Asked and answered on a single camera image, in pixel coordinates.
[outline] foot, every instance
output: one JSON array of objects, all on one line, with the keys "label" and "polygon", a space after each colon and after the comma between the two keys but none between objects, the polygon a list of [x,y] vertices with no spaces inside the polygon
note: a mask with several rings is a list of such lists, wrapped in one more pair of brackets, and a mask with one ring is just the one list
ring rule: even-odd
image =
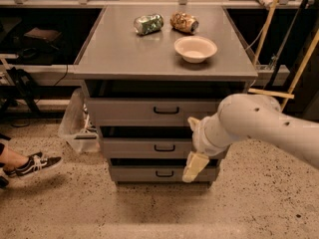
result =
[{"label": "foot", "polygon": [[[37,156],[39,156],[41,158],[43,154],[40,151],[40,152],[31,154],[31,155],[28,155],[28,157],[35,156],[35,155],[37,155]],[[3,167],[3,171],[9,178],[13,178],[13,177],[15,177],[17,175],[15,169],[6,169],[5,166]]]},{"label": "foot", "polygon": [[29,177],[36,172],[54,168],[62,163],[62,157],[42,157],[31,156],[29,161],[23,167],[16,168],[16,173],[19,177]]}]

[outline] white humanoid robot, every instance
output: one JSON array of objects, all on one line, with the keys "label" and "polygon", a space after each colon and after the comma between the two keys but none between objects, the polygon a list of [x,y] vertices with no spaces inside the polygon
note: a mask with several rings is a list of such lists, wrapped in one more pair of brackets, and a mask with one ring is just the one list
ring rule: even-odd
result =
[{"label": "white humanoid robot", "polygon": [[189,118],[195,152],[187,158],[182,180],[192,182],[209,158],[232,143],[260,139],[319,168],[319,123],[283,114],[280,104],[264,95],[235,94],[225,98],[212,117]]}]

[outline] floor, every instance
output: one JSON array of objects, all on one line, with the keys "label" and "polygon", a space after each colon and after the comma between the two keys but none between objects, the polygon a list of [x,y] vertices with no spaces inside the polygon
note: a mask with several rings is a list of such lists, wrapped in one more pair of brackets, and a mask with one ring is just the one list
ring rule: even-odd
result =
[{"label": "floor", "polygon": [[58,138],[57,120],[0,128],[25,155],[64,158],[0,189],[2,238],[319,238],[319,171],[268,143],[234,144],[209,188],[116,186],[100,153],[78,154]]}]

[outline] bowl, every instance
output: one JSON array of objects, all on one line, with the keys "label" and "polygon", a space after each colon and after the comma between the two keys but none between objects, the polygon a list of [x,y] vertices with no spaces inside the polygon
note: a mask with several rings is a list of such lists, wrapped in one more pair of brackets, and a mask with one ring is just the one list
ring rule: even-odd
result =
[{"label": "bowl", "polygon": [[174,42],[175,50],[190,63],[201,63],[217,52],[217,46],[207,38],[187,36]]}]

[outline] trash bin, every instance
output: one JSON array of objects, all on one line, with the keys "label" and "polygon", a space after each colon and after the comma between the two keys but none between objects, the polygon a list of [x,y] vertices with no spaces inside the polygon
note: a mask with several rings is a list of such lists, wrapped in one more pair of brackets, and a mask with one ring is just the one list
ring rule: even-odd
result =
[{"label": "trash bin", "polygon": [[72,93],[59,126],[58,136],[77,153],[100,151],[99,136],[86,113],[84,94],[81,89],[76,89]]}]

